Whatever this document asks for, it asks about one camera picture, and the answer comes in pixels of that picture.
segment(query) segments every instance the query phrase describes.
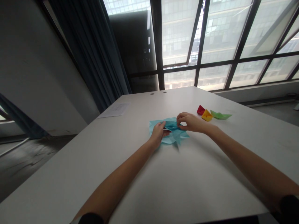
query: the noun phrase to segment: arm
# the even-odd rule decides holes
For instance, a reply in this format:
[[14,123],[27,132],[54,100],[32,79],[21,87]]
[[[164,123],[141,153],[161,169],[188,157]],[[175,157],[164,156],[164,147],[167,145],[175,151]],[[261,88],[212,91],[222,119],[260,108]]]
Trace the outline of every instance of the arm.
[[182,130],[201,132],[209,136],[246,178],[274,203],[277,209],[279,209],[279,202],[284,196],[299,195],[299,186],[294,181],[229,137],[217,126],[186,112],[178,115],[178,125],[181,122],[187,124],[187,126],[180,126]]
[[107,221],[136,175],[159,147],[162,138],[169,135],[168,130],[163,130],[164,126],[165,122],[155,125],[150,139],[97,187],[74,220],[92,212]]

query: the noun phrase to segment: floor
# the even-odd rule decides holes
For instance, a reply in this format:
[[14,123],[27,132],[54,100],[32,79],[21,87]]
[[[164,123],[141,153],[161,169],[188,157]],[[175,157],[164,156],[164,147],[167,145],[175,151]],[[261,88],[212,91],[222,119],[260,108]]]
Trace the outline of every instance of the floor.
[[[29,140],[0,157],[0,203],[73,138]],[[0,154],[19,143],[1,144]]]
[[294,110],[294,107],[298,103],[298,101],[294,101],[289,103],[252,107],[252,109],[258,110],[264,114],[268,114],[272,117],[276,117],[285,122],[299,126],[299,111]]

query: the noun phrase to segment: curtain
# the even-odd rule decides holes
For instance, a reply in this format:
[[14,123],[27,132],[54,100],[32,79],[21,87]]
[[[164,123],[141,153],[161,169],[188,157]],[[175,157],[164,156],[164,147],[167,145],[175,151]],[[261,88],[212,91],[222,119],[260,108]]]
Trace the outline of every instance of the curtain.
[[0,94],[0,105],[30,139],[42,138],[49,135],[2,94]]
[[132,93],[103,0],[49,2],[99,111]]

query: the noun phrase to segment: green paper boat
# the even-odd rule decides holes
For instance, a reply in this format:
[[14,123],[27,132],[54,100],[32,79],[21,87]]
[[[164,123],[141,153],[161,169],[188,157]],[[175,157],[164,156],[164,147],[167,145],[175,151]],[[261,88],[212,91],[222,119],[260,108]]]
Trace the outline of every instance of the green paper boat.
[[214,118],[216,119],[222,119],[222,120],[226,120],[228,119],[230,116],[232,116],[232,114],[222,114],[222,113],[216,113],[215,111],[211,110],[211,114]]

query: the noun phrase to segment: hand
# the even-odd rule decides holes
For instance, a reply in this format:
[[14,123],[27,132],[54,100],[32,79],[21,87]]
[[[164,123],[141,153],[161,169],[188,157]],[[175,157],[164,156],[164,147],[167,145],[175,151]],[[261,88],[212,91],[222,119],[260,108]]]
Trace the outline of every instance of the hand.
[[[187,125],[180,125],[181,122],[186,122]],[[201,132],[204,134],[207,134],[209,130],[216,127],[215,125],[206,122],[198,116],[187,112],[182,112],[177,116],[177,125],[182,130]]]
[[158,148],[161,144],[162,138],[169,135],[169,132],[171,132],[169,130],[164,130],[165,123],[165,121],[163,121],[162,123],[157,123],[154,126],[153,133],[148,140],[155,149]]

